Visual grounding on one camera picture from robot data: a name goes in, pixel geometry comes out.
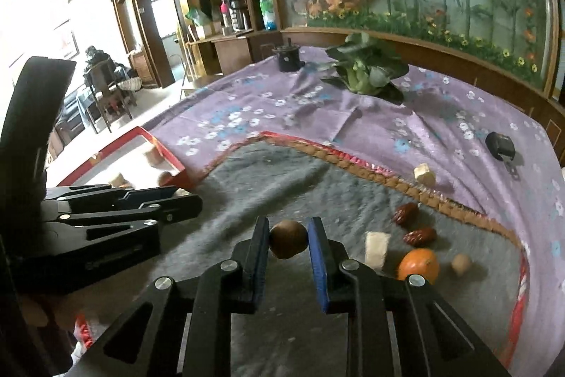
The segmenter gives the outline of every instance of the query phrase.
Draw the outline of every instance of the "black pot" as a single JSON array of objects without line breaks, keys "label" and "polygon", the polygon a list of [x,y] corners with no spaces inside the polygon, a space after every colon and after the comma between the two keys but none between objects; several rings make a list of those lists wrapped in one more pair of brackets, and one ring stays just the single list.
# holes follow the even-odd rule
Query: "black pot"
[{"label": "black pot", "polygon": [[293,46],[290,39],[287,45],[275,47],[273,51],[277,54],[281,72],[296,72],[304,66],[304,61],[300,60],[300,47]]}]

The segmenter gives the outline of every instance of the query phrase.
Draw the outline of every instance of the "orange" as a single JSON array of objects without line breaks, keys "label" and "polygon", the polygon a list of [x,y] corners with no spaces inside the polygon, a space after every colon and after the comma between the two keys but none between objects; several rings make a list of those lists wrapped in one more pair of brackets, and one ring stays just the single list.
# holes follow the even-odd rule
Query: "orange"
[{"label": "orange", "polygon": [[398,279],[404,280],[413,273],[422,275],[431,284],[434,284],[440,274],[440,263],[436,253],[431,249],[420,248],[406,254],[398,266]]}]

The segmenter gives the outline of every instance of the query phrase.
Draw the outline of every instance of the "green vegetable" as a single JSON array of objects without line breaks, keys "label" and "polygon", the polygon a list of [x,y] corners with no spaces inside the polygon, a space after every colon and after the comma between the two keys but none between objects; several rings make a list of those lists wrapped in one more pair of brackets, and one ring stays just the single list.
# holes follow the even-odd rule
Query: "green vegetable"
[{"label": "green vegetable", "polygon": [[352,93],[376,96],[394,104],[404,101],[404,95],[391,80],[404,76],[409,68],[386,42],[368,33],[354,33],[347,36],[345,44],[331,47],[326,53],[336,61],[325,68],[334,67],[337,76],[323,81],[345,85]]}]

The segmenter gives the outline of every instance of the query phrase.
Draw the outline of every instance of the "picture frame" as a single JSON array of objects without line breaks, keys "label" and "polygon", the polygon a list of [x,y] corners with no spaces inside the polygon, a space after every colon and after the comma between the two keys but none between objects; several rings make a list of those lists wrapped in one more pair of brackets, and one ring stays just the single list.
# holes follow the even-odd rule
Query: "picture frame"
[{"label": "picture frame", "polygon": [[78,55],[78,46],[76,44],[75,34],[71,29],[71,21],[66,20],[57,26],[53,33],[55,35],[54,43],[57,47],[58,58],[62,60],[70,60]]}]

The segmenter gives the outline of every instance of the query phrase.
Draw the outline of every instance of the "purple tablecloth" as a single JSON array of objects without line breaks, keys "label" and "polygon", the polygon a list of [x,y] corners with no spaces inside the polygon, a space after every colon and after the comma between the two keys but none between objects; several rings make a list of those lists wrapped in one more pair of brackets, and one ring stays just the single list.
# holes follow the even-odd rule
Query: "purple tablecloth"
[{"label": "purple tablecloth", "polygon": [[[395,83],[395,106],[320,80],[311,62],[328,61],[303,47],[306,66],[278,71],[273,57],[225,77],[146,124],[190,169],[201,169],[261,131],[294,135],[357,155],[413,178],[427,163],[436,189],[515,230],[529,262],[529,301],[511,372],[543,375],[565,339],[565,184],[543,127],[505,101],[467,83],[410,66]],[[510,136],[519,179],[487,150],[490,131]]]}]

